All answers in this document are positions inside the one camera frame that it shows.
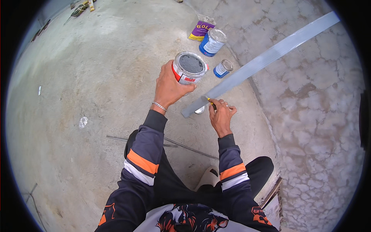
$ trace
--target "white stripe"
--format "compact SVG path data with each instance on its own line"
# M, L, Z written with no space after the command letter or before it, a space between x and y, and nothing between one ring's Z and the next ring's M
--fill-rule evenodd
M230 187L241 183L242 181L250 180L250 178L247 176L247 173L243 173L242 175L235 177L231 180L228 180L221 185L221 190L224 191L226 189L229 189Z
M133 165L131 165L126 160L124 161L125 169L133 174L137 179L142 181L143 183L148 184L149 186L153 185L153 182L155 181L155 178L151 178L143 173L141 173L138 169L136 169Z

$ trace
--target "purple package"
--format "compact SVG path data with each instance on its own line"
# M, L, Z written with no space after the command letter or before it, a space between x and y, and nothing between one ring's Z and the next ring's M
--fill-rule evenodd
M208 16L198 14L197 17L198 17L198 23L196 24L196 27L193 29L193 31L189 35L188 39L202 41L205 37L205 34L211 28L215 27L215 23L214 23L214 19L209 18Z

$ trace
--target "label on can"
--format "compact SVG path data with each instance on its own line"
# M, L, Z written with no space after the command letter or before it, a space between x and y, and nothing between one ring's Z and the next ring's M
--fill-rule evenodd
M219 74L220 76L222 76L225 72L228 72L228 70L226 70L226 69L223 67L222 63L220 62L220 63L218 64L218 66L215 67L215 72L216 72L217 74Z
M208 33L206 33L204 39L198 46L198 49L205 56L213 57L221 49L221 47L223 47L223 45L224 43L215 41L213 38L210 38Z
M182 85L188 85L192 83L195 84L201 79L187 76L178 68L178 66L175 63L173 63L173 73L177 81Z
M209 37L209 41L204 45L204 49L211 54L217 53L222 47L223 43L216 42L212 38Z

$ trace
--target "red paint can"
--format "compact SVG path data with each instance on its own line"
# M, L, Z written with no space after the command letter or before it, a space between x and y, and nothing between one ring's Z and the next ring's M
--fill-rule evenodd
M205 61L192 52L180 52L175 56L173 72L182 85L197 83L209 69Z

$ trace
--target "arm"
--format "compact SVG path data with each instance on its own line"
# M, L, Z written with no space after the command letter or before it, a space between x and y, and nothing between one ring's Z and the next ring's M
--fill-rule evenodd
M169 61L161 67L156 80L154 101L165 109L196 88L194 84L186 86L176 81L172 63ZM96 232L133 231L144 221L153 200L153 184L162 155L165 113L162 108L151 105L124 161L118 189L109 196Z
M209 106L211 124L219 138L219 172L224 198L224 209L230 220L259 231L277 231L251 195L250 179L235 144L230 120L237 112L223 99L210 99L217 111Z

